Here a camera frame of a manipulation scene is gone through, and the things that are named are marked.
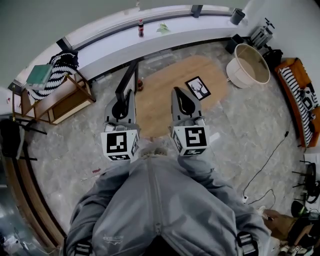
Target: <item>jacket zipper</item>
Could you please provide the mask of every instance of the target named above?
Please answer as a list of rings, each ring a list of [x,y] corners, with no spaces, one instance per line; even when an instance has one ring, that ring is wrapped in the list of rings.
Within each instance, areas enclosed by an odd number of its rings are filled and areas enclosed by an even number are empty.
[[[148,169],[147,171],[148,171],[149,186],[150,186],[150,193],[151,193],[151,207],[152,207],[152,214],[153,214],[153,223],[154,223],[156,235],[159,236],[161,233],[161,227],[162,227],[159,192],[158,192],[158,188],[157,188],[154,170],[153,170],[151,160],[149,157],[146,160],[146,164],[147,164],[147,169]]]

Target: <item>jacket logo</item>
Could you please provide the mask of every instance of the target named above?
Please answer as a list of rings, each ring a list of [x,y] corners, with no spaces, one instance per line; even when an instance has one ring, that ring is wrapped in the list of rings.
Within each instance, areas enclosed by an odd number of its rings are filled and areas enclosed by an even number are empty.
[[[103,236],[103,240],[107,243],[107,244],[112,244],[112,245],[118,245],[121,244],[123,242],[124,236],[123,235],[119,235],[119,236]]]

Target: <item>green book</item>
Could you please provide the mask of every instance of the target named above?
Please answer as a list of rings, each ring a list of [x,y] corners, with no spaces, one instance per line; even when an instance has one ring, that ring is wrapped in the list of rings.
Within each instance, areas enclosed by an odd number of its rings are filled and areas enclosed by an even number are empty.
[[[44,85],[50,78],[52,68],[50,64],[35,65],[26,80],[27,84],[30,87],[33,85]]]

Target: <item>dark gray container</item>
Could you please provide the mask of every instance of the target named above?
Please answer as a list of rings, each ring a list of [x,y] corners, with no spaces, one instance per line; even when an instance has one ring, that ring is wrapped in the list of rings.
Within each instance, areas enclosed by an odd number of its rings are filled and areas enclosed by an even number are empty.
[[[233,54],[235,52],[235,49],[236,49],[237,45],[243,44],[243,43],[244,43],[244,39],[240,35],[235,34],[228,41],[225,49],[227,50],[228,53]]]
[[[246,16],[244,12],[242,12],[240,9],[234,9],[233,14],[230,18],[230,21],[234,25],[239,25],[239,23],[242,21],[242,19]]]

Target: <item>gray marble floor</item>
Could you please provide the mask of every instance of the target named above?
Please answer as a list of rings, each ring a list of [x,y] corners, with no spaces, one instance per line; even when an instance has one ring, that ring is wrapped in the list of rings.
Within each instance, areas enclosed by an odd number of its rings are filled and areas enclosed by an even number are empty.
[[[233,57],[225,51],[224,45],[225,42],[214,42],[155,53],[140,62],[139,76],[146,77],[192,55],[212,59],[226,73],[226,66]],[[32,166],[40,189],[66,232],[75,204],[97,179],[92,171],[101,169],[103,172],[113,165],[103,156],[100,133],[105,106],[114,96],[125,71],[123,68],[108,74],[92,85],[96,103],[57,126],[39,124],[48,135],[32,133],[29,138],[29,154],[39,159],[33,161]],[[220,135],[211,144],[211,150],[207,150],[206,158],[242,195],[249,180],[284,138],[291,118],[273,76],[265,85],[239,89],[228,82],[227,86],[227,97],[204,113],[211,134]],[[305,170],[299,162],[303,159],[303,151],[297,147],[299,142],[292,124],[289,129],[288,137],[246,190],[248,202],[252,202],[273,189],[276,196],[273,209],[284,214],[290,214],[293,198],[301,193],[299,188],[292,188],[300,177],[291,171]],[[155,142],[166,145],[172,156],[176,154],[169,137],[157,138]],[[141,139],[139,149],[149,143]],[[271,207],[273,202],[270,192],[253,206]],[[276,245],[277,241],[272,240],[272,247]]]

